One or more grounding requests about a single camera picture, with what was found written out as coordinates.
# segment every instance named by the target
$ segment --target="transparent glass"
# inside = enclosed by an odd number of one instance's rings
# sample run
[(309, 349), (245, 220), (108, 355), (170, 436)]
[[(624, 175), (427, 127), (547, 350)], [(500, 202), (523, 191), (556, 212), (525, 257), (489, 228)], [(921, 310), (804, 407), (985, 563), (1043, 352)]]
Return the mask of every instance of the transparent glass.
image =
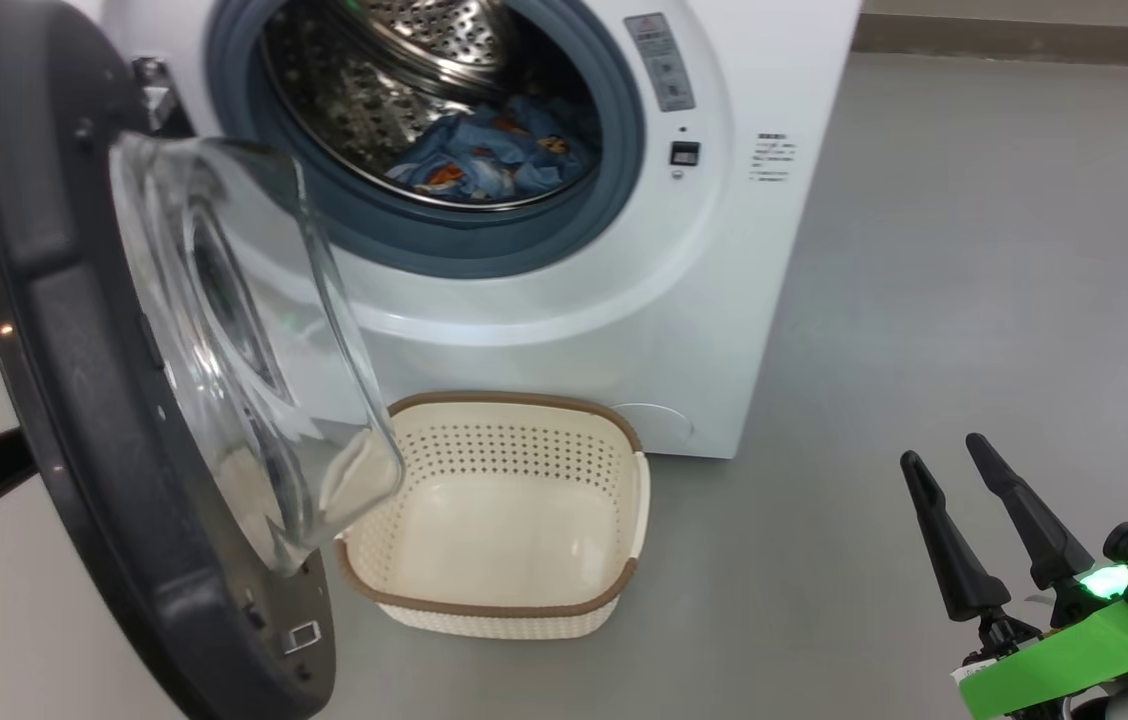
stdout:
[(177, 407), (244, 536), (292, 574), (404, 468), (302, 170), (261, 144), (127, 133), (111, 185)]

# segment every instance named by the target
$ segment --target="warning label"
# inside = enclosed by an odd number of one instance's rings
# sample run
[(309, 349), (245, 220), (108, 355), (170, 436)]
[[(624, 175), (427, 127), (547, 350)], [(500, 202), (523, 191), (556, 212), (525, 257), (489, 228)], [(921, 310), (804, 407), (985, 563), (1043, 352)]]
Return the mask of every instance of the warning label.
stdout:
[(751, 182), (782, 183), (791, 178), (793, 163), (800, 146), (782, 132), (761, 132), (756, 137), (751, 153)]
[(661, 111), (672, 113), (676, 109), (696, 108), (697, 102), (693, 99), (693, 87), (688, 82), (688, 70), (684, 68), (679, 45), (675, 44), (675, 35), (670, 33), (666, 15), (636, 15), (625, 19), (625, 23), (636, 41), (641, 58), (645, 60), (647, 79), (652, 81)]

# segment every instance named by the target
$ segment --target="wall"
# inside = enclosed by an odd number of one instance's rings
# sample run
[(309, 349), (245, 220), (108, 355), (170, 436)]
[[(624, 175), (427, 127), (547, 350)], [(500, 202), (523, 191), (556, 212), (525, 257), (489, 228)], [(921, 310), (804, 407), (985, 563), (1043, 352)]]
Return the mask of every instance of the wall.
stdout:
[(864, 12), (1128, 26), (1128, 0), (865, 0)]

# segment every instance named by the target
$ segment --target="green bracket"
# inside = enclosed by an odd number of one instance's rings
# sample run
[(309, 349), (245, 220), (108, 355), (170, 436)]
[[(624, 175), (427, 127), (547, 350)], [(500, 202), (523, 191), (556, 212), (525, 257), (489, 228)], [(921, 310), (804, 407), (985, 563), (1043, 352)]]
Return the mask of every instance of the green bracket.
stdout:
[(1128, 673), (1128, 603), (1094, 612), (960, 683), (973, 720), (1072, 696)]

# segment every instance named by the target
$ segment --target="clothes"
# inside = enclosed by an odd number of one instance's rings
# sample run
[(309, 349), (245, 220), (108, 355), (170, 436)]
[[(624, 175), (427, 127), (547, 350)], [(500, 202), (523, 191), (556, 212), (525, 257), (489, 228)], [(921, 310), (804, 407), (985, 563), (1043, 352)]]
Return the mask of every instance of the clothes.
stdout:
[(591, 163), (548, 111), (520, 95), (502, 111), (481, 105), (437, 120), (386, 177), (435, 197), (514, 200), (581, 177)]

